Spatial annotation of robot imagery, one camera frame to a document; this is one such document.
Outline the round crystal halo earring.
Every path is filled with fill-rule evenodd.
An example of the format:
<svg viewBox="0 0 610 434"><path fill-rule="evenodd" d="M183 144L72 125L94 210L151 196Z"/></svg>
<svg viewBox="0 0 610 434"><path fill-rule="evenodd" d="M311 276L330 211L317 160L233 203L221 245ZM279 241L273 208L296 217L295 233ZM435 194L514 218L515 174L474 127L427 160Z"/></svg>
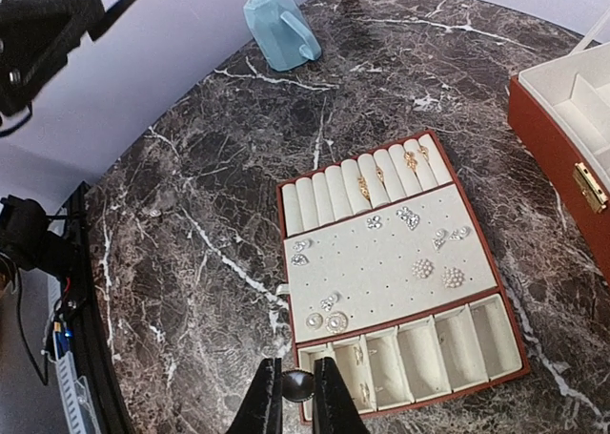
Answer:
<svg viewBox="0 0 610 434"><path fill-rule="evenodd" d="M336 311L326 317L324 324L329 333L338 335L347 330L349 318L343 312Z"/></svg>

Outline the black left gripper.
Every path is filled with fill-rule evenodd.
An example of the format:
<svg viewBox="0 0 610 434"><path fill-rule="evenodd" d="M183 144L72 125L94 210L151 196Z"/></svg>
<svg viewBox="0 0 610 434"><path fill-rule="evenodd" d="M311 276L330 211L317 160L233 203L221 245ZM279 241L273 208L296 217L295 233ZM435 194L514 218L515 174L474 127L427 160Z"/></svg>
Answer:
<svg viewBox="0 0 610 434"><path fill-rule="evenodd" d="M25 110L67 65L69 53L88 30L97 41L136 1L117 0L105 13L101 0L2 2L1 113L13 116Z"/></svg>

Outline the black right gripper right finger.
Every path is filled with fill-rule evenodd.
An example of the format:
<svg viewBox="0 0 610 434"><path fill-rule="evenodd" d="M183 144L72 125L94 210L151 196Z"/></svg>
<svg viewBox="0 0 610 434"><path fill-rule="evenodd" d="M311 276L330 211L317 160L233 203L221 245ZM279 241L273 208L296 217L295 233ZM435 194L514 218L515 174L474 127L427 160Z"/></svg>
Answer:
<svg viewBox="0 0 610 434"><path fill-rule="evenodd" d="M319 434L369 434L343 381L329 357L315 362L312 432Z"/></svg>

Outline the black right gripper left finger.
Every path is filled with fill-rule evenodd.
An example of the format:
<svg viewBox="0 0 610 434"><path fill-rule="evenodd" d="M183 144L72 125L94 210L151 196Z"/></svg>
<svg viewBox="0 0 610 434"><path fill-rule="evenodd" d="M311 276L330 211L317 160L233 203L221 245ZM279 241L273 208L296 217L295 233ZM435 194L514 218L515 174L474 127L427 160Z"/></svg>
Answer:
<svg viewBox="0 0 610 434"><path fill-rule="evenodd" d="M282 432L282 361L263 359L227 434Z"/></svg>

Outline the round pearl halo earring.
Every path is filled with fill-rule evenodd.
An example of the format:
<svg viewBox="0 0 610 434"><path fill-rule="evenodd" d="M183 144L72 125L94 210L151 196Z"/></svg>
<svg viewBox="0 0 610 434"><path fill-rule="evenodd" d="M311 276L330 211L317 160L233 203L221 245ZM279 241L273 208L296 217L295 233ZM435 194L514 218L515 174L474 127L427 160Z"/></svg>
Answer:
<svg viewBox="0 0 610 434"><path fill-rule="evenodd" d="M313 312L307 316L305 324L311 330L318 330L324 324L324 317L318 312Z"/></svg>

